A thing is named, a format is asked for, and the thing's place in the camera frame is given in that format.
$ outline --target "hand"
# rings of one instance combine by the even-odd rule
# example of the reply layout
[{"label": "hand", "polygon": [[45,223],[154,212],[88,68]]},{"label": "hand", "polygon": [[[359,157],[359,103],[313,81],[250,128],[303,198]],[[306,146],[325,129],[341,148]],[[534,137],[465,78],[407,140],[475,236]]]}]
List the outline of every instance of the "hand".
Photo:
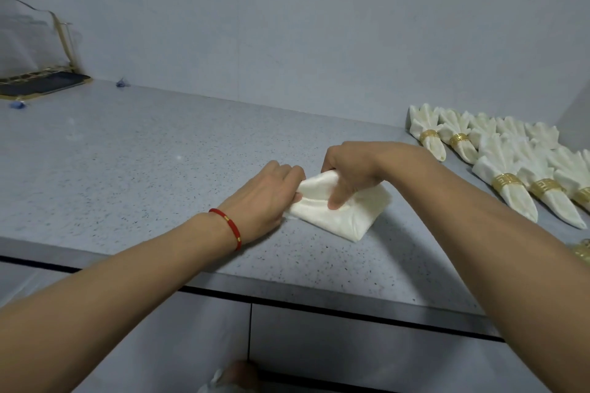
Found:
[{"label": "hand", "polygon": [[228,197],[220,206],[240,230],[247,244],[278,227],[285,210],[298,201],[299,183],[305,179],[300,166],[269,162],[260,173]]},{"label": "hand", "polygon": [[380,157],[393,145],[391,142],[344,142],[328,148],[321,172],[335,169],[340,175],[328,208],[337,210],[358,190],[381,183],[384,177]]}]

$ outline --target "forearm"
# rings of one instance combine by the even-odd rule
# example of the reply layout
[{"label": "forearm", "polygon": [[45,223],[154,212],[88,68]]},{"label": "forearm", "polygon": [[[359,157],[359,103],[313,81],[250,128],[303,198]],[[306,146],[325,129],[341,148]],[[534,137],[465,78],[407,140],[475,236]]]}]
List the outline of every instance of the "forearm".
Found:
[{"label": "forearm", "polygon": [[146,315],[235,248],[200,214],[0,310],[0,389],[70,391]]},{"label": "forearm", "polygon": [[586,388],[588,268],[550,233],[430,156],[402,147],[383,166],[527,365],[554,391]]}]

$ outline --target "person's left hand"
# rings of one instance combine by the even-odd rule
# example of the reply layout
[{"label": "person's left hand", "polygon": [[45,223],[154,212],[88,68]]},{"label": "person's left hand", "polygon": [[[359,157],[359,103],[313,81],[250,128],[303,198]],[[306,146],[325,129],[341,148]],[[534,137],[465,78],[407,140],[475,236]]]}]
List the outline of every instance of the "person's left hand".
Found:
[{"label": "person's left hand", "polygon": [[242,243],[247,244],[280,225],[284,211],[300,199],[296,192],[304,179],[300,166],[279,165],[273,160],[219,209],[232,219],[240,230]]}]

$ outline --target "quartz countertop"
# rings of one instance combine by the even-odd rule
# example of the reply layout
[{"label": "quartz countertop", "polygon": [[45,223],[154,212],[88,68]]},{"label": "quartz countertop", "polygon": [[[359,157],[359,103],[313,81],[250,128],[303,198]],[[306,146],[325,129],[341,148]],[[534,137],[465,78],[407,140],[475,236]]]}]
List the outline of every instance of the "quartz countertop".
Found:
[{"label": "quartz countertop", "polygon": [[[299,164],[309,177],[326,149],[345,140],[417,143],[402,128],[103,81],[32,100],[21,111],[6,104],[0,255],[7,248],[30,254],[40,244],[112,255],[218,205],[269,160]],[[447,154],[446,166],[491,192]],[[272,283],[291,297],[342,294],[483,315],[430,232],[387,188],[394,202],[358,243],[291,219],[203,277]],[[587,237],[537,207],[539,224],[557,238]]]}]

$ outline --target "countertop edge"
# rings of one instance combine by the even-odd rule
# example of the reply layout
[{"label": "countertop edge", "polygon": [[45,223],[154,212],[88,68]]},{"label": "countertop edge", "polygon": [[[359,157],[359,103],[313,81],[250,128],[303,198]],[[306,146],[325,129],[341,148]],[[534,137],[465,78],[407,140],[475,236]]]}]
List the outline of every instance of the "countertop edge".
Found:
[{"label": "countertop edge", "polygon": [[[30,241],[23,241],[0,237],[0,258],[5,262],[10,259],[20,260],[21,264],[34,266],[35,263],[47,265],[45,269],[66,271],[67,269],[84,269],[90,265],[107,258],[109,255],[93,253],[84,250],[51,246]],[[369,319],[377,322],[403,322],[422,326],[423,328],[439,328],[459,333],[475,334],[488,337],[499,337],[498,331],[492,325],[488,317],[454,312],[434,307],[409,305],[401,302],[380,300],[358,295],[331,292],[328,290],[313,289],[289,285],[286,283],[270,282],[204,271],[186,284],[187,289],[196,288],[207,290],[211,296],[220,296],[219,293],[231,296],[240,296],[239,300],[253,303],[261,303],[282,307],[301,309],[303,306],[328,309],[335,315],[350,316],[358,319]]]}]

